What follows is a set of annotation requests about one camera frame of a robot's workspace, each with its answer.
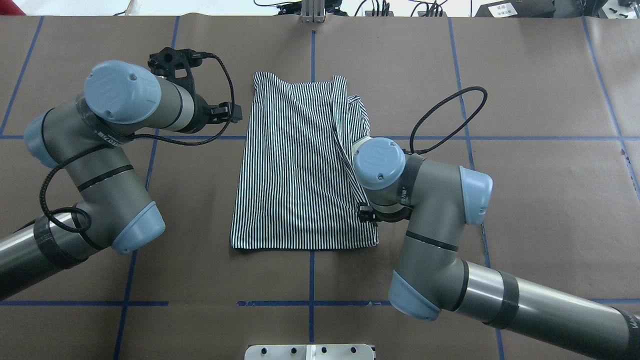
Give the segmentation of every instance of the folded garment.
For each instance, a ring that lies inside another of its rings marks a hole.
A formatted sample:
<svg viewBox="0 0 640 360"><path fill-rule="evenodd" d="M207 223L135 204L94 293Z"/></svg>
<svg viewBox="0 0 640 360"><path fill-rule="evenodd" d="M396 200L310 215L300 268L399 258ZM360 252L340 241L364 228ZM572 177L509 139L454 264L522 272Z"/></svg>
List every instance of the folded garment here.
<svg viewBox="0 0 640 360"><path fill-rule="evenodd" d="M237 249L329 250L375 246L377 227L358 219L367 202L351 144L369 118L346 80L286 83L253 77L255 97L231 229Z"/></svg>

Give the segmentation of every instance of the metal bracket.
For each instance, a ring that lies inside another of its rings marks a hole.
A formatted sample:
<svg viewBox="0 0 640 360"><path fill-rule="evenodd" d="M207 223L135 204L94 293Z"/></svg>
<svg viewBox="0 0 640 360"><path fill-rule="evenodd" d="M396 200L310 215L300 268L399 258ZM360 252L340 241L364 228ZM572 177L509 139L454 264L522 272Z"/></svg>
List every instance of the metal bracket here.
<svg viewBox="0 0 640 360"><path fill-rule="evenodd" d="M253 345L244 360L376 360L376 347L366 344Z"/></svg>
<svg viewBox="0 0 640 360"><path fill-rule="evenodd" d="M302 22L324 22L324 0L302 0Z"/></svg>

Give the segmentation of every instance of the gray robot arm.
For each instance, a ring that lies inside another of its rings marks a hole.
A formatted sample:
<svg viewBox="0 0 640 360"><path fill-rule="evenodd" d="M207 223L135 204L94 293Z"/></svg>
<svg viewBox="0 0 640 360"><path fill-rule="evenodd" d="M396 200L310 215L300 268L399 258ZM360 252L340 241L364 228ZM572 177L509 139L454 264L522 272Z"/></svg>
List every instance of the gray robot arm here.
<svg viewBox="0 0 640 360"><path fill-rule="evenodd" d="M27 148L45 166L56 168L92 151L65 167L83 198L74 207L89 217L61 212L55 215L58 226L42 216L0 240L0 300L106 247L126 254L164 232L155 202L120 146L144 127L193 133L205 124L221 122L216 120L224 115L233 122L241 118L238 106L234 115L230 108L209 106L195 93L188 68L189 62L192 66L202 62L200 54L166 48L152 55L150 66L153 61L157 66L152 69L163 76L138 65L105 61L86 78L83 93L27 127ZM189 76L172 77L181 68L187 68ZM66 231L64 226L87 230Z"/></svg>
<svg viewBox="0 0 640 360"><path fill-rule="evenodd" d="M458 258L464 225L484 219L488 175L405 155L386 138L354 144L353 163L382 220L410 217L389 291L396 309L431 321L445 309L596 359L640 359L636 315Z"/></svg>

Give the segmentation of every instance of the blue joint cap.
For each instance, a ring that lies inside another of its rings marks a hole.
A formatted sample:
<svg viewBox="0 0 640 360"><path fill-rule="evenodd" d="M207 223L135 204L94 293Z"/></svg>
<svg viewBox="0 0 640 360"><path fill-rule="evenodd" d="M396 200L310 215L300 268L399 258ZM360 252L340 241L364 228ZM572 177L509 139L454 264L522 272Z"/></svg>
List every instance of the blue joint cap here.
<svg viewBox="0 0 640 360"><path fill-rule="evenodd" d="M56 160L53 160L47 147L44 145L44 139L42 138L42 124L46 113L40 115L37 119L32 121L24 130L24 142L27 145L29 153L40 162L50 168L58 166Z"/></svg>
<svg viewBox="0 0 640 360"><path fill-rule="evenodd" d="M109 60L91 70L84 81L84 98L89 108L104 120L134 124L157 109L160 83L141 66Z"/></svg>
<svg viewBox="0 0 640 360"><path fill-rule="evenodd" d="M465 218L469 225L480 225L491 199L493 180L487 174L460 167Z"/></svg>
<svg viewBox="0 0 640 360"><path fill-rule="evenodd" d="M353 156L356 179L368 190L380 190L393 184L402 174L405 163L400 146L388 138L367 140Z"/></svg>
<svg viewBox="0 0 640 360"><path fill-rule="evenodd" d="M389 301L400 312L420 320L435 321L440 308L433 305L394 270Z"/></svg>
<svg viewBox="0 0 640 360"><path fill-rule="evenodd" d="M119 254L128 254L150 243L164 232L164 220L152 201L120 232L111 244Z"/></svg>

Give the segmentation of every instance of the label sticker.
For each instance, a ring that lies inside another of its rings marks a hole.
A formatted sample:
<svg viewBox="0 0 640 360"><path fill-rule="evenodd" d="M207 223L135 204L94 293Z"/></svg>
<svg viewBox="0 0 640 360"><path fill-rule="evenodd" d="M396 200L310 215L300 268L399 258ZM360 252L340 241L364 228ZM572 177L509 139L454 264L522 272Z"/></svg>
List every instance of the label sticker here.
<svg viewBox="0 0 640 360"><path fill-rule="evenodd" d="M511 3L489 6L489 11L493 17L507 17L518 15Z"/></svg>

